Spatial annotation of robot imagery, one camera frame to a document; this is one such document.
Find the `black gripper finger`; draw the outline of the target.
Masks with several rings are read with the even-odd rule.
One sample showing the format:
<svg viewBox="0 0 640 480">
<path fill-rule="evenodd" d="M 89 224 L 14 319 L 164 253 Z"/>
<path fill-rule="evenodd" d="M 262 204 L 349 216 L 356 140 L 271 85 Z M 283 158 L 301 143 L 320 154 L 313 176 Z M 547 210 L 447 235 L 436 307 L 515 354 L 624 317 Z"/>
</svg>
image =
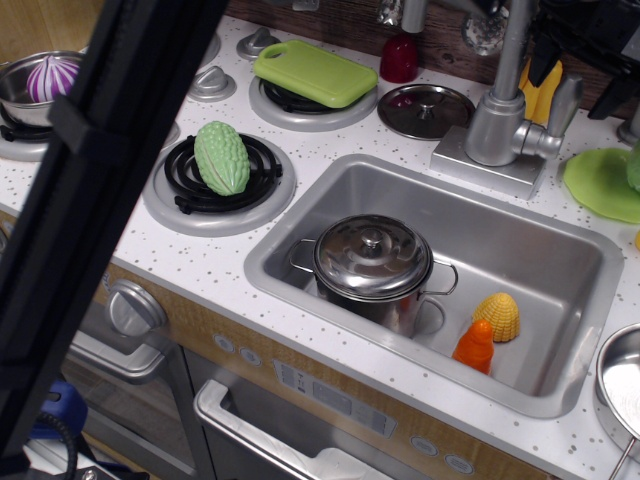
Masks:
<svg viewBox="0 0 640 480">
<path fill-rule="evenodd" d="M 588 118 L 604 120 L 639 93 L 639 79 L 633 76 L 614 77 L 600 94 L 588 113 Z"/>
<path fill-rule="evenodd" d="M 541 86 L 548 77 L 557 61 L 560 59 L 561 49 L 557 42 L 544 34 L 539 36 L 531 54 L 528 80 L 533 86 Z"/>
</svg>

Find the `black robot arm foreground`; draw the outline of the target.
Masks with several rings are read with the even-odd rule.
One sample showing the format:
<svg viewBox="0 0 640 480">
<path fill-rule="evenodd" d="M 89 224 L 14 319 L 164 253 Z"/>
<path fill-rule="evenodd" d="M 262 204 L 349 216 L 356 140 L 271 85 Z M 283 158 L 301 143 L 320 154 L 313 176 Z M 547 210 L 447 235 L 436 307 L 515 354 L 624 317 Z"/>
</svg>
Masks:
<svg viewBox="0 0 640 480">
<path fill-rule="evenodd" d="M 286 214 L 255 238 L 217 248 L 171 235 L 138 205 L 222 13 L 219 1 L 107 4 L 79 87 L 54 107 L 55 133 L 1 267 L 1 378 L 24 399 L 1 408 L 2 471 L 25 473 L 22 446 L 45 388 L 100 275 L 115 262 L 183 301 L 169 328 L 175 342 L 230 368 L 239 359 L 214 345 L 215 333 L 240 336 L 258 354 L 299 360 L 325 383 L 389 413 L 396 421 L 391 453 L 413 468 L 426 459 L 410 438 L 438 426 L 465 434 L 462 454 L 472 464 L 487 446 L 557 477 L 603 477 L 621 450 L 596 417 L 595 354 L 607 334 L 630 323 L 631 311 L 614 297 L 639 278 L 608 237 L 351 152 L 304 161 L 296 171 L 313 181 Z M 486 376 L 317 298 L 295 304 L 291 286 L 269 280 L 264 262 L 284 250 L 296 227 L 325 223 L 315 199 L 336 182 L 347 188 L 335 200 L 343 208 L 380 187 L 374 209 L 431 227 L 437 250 L 465 272 L 499 266 L 517 290 L 533 281 L 549 294 L 582 294 L 581 328 L 550 348 L 567 361 L 561 406 L 527 398 L 521 409 L 509 407 L 484 394 Z"/>
</svg>

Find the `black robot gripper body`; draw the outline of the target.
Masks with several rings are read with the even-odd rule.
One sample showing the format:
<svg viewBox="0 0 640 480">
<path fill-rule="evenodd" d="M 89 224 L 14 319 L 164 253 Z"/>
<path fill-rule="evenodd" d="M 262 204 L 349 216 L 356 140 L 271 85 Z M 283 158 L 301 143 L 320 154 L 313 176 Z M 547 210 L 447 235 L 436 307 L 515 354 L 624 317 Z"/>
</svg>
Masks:
<svg viewBox="0 0 640 480">
<path fill-rule="evenodd" d="M 563 53 L 614 77 L 639 79 L 637 1 L 540 1 L 532 33 L 554 39 Z"/>
</svg>

